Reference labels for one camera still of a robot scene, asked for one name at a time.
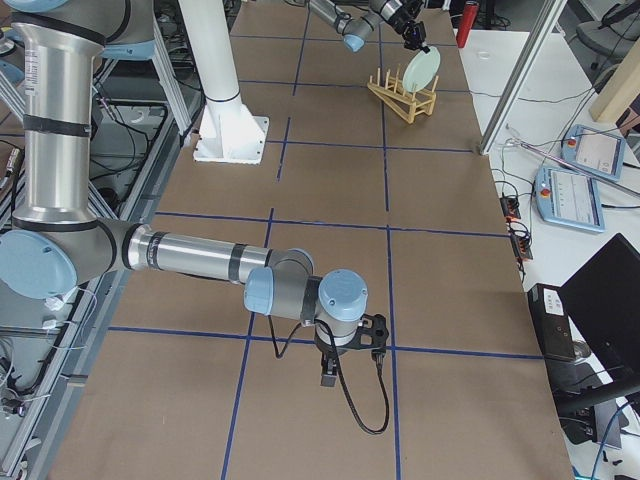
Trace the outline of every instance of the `white cable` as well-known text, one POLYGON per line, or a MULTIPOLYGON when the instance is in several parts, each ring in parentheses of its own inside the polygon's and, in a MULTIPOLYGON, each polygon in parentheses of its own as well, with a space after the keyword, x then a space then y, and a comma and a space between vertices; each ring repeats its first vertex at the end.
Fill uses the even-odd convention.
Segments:
MULTIPOLYGON (((80 341, 84 344, 84 327, 86 326, 87 322, 89 321, 89 319, 91 318, 91 316, 94 314, 96 308, 98 307, 98 297, 96 296, 96 294, 94 292, 92 292, 91 290, 87 290, 86 288, 80 288, 78 287, 78 290, 85 292, 89 295, 91 295, 91 306, 89 307, 89 310, 87 311, 87 314, 85 315, 84 319, 82 320, 82 326, 80 327, 80 341)), ((74 324, 77 325, 78 322, 73 322, 73 321, 66 321, 63 322, 65 324, 74 324)), ((49 346, 53 349, 56 350, 66 350, 66 351, 72 351, 72 350, 83 350, 84 348, 86 348, 86 345, 82 345, 80 347, 71 347, 71 346, 67 346, 67 347, 59 347, 57 345, 54 345, 51 342, 47 342, 49 344, 49 346)))

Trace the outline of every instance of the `white table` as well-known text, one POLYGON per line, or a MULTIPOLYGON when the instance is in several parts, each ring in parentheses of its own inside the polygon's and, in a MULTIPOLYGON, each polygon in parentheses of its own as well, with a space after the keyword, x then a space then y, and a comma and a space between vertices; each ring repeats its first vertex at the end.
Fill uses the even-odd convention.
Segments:
MULTIPOLYGON (((502 92, 526 39, 527 33, 524 32, 473 30, 466 47, 461 50, 469 87, 474 92, 474 106, 482 131, 486 129, 498 103, 498 98, 484 94, 495 96, 502 92)), ((552 34, 545 42, 542 53, 536 61, 520 97, 557 100, 584 92, 590 85, 565 39, 560 34, 552 34)), ((531 144, 541 144, 559 138, 561 134, 564 134, 564 125, 585 96, 586 94, 555 104, 518 100, 508 118, 509 130, 505 128, 500 132, 497 144, 490 152, 492 167, 501 168, 501 153, 504 153, 506 171, 533 181, 543 159, 520 148, 504 147, 504 143, 514 137, 514 134, 531 144)), ((591 97, 587 106, 573 123, 593 126, 597 130, 614 128, 613 124, 598 124, 591 120, 588 108, 595 98, 596 95, 591 97)), ((559 156, 559 143, 542 148, 545 151, 551 149, 551 153, 559 156)), ((628 147, 625 152, 625 161, 637 164, 628 147)), ((554 162, 549 160, 546 161, 546 164, 556 166, 554 162)), ((502 175, 497 171, 494 171, 494 177, 496 180, 502 180, 502 175)), ((530 191, 531 187, 517 178, 507 177, 507 181, 513 183, 521 194, 530 191)), ((640 170, 624 167, 621 184, 634 190, 640 190, 640 170)), ((501 184, 496 186, 498 192, 502 191, 501 184)), ((612 205, 640 204, 640 200, 624 195, 611 187, 603 184, 600 184, 599 187, 603 203, 612 205)), ((511 193, 513 193, 511 187, 505 186, 505 194, 511 193)), ((523 222, 531 227, 533 238, 534 260, 525 263, 527 274, 523 283, 525 291, 536 283, 562 285, 618 232, 622 232, 640 250, 640 211, 605 210, 606 232, 590 234, 543 222, 535 205, 533 208, 529 208, 528 196, 521 197, 520 203, 523 222)), ((596 371, 602 369, 597 360, 590 363, 596 371)), ((601 378, 604 382, 610 380, 606 374, 601 375, 601 378)), ((628 430, 640 433, 640 424, 635 421, 630 410, 628 412, 632 417, 632 423, 628 430)), ((598 478, 613 479, 614 475, 620 474, 633 478, 640 477, 640 439, 623 436, 622 442, 622 452, 612 453, 610 449, 607 450, 610 453, 610 460, 623 458, 624 462, 617 467, 613 467, 610 462, 600 463, 596 475, 598 478)), ((598 446, 592 443, 574 446, 567 440, 567 448, 574 466, 582 475, 588 477, 591 474, 598 446)))

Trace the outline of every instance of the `blue cable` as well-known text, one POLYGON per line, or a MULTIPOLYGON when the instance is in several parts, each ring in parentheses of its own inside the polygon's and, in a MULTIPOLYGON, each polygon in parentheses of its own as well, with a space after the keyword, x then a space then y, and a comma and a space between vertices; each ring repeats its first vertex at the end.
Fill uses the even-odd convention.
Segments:
POLYGON ((609 431, 611 430, 611 426, 613 425, 613 422, 616 420, 616 418, 618 418, 620 416, 620 414, 622 413, 622 410, 624 410, 630 404, 631 404, 631 402, 627 402, 624 405, 620 405, 618 407, 618 409, 616 410, 616 412, 611 416, 611 419, 609 420, 609 423, 607 424, 607 428, 604 431, 604 436, 602 437, 602 440, 600 442, 600 448, 598 449, 598 454, 596 455, 596 461, 593 463, 593 470, 591 471, 590 480, 595 480, 595 478, 596 478, 596 470, 598 469, 598 464, 600 463, 600 456, 602 455, 602 452, 604 451, 604 445, 605 445, 605 443, 607 443, 607 437, 609 436, 609 431))

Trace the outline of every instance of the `white pillar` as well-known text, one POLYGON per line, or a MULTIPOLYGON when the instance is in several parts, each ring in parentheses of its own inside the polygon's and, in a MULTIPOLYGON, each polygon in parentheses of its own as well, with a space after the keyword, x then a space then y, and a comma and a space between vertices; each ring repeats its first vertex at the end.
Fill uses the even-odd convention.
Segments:
POLYGON ((180 9, 207 96, 194 158, 260 163, 269 119, 242 103, 222 0, 180 0, 180 9))

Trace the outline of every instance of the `black band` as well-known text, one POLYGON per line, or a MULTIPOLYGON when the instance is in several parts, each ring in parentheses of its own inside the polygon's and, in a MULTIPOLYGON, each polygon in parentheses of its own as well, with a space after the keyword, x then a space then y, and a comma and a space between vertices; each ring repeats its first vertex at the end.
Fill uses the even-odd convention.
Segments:
POLYGON ((127 233, 124 234, 124 238, 122 239, 122 263, 128 270, 132 270, 131 263, 129 263, 129 246, 131 245, 131 239, 133 238, 133 234, 136 233, 139 227, 141 227, 142 223, 135 223, 129 227, 127 233))
POLYGON ((124 31, 127 29, 127 27, 129 26, 130 20, 131 20, 131 0, 124 0, 124 17, 118 29, 107 37, 107 43, 113 42, 120 35, 122 35, 124 31))
POLYGON ((242 259, 245 248, 247 248, 247 246, 244 243, 236 243, 231 251, 227 276, 232 283, 240 282, 240 260, 242 259))
POLYGON ((113 233, 111 233, 111 230, 109 230, 109 227, 107 227, 100 220, 98 220, 98 228, 104 232, 104 234, 109 239, 109 243, 111 244, 111 263, 109 263, 109 266, 105 270, 105 272, 108 272, 109 270, 111 270, 111 267, 113 267, 113 264, 116 263, 116 258, 118 257, 118 245, 116 244, 116 239, 113 236, 113 233))
POLYGON ((215 103, 225 103, 225 102, 230 102, 231 100, 234 100, 236 98, 238 98, 240 96, 240 90, 238 90, 238 93, 236 93, 233 97, 231 98, 227 98, 226 100, 215 100, 213 98, 207 97, 205 95, 205 97, 207 98, 207 100, 211 101, 211 102, 215 102, 215 103))
POLYGON ((13 226, 21 228, 22 230, 30 230, 32 232, 84 232, 86 230, 92 230, 98 226, 97 220, 84 223, 45 223, 45 222, 30 222, 28 220, 21 220, 13 217, 13 226))
POLYGON ((304 289, 304 299, 302 300, 302 311, 300 320, 303 324, 313 323, 316 319, 316 304, 318 303, 318 288, 320 287, 320 277, 309 277, 307 286, 304 289))
POLYGON ((156 270, 162 270, 158 265, 158 247, 166 234, 167 232, 154 233, 147 247, 147 263, 151 268, 155 268, 156 270))
POLYGON ((89 138, 91 136, 91 125, 82 123, 63 122, 52 120, 51 118, 34 117, 25 114, 23 117, 24 129, 39 133, 54 133, 56 135, 67 135, 70 137, 89 138))
POLYGON ((267 257, 264 259, 264 266, 268 267, 269 262, 271 261, 271 254, 273 253, 273 249, 269 249, 269 251, 267 252, 267 257))
POLYGON ((89 30, 88 28, 79 27, 78 25, 73 25, 72 23, 63 22, 56 18, 36 15, 35 13, 14 12, 11 16, 11 23, 29 23, 31 25, 37 25, 38 27, 70 33, 71 35, 84 38, 102 46, 107 43, 106 38, 104 38, 104 35, 101 33, 89 30))
POLYGON ((17 50, 18 47, 16 47, 15 42, 13 43, 13 47, 11 47, 9 50, 7 50, 4 53, 0 53, 0 58, 2 57, 8 57, 9 55, 11 55, 13 52, 15 52, 17 50))

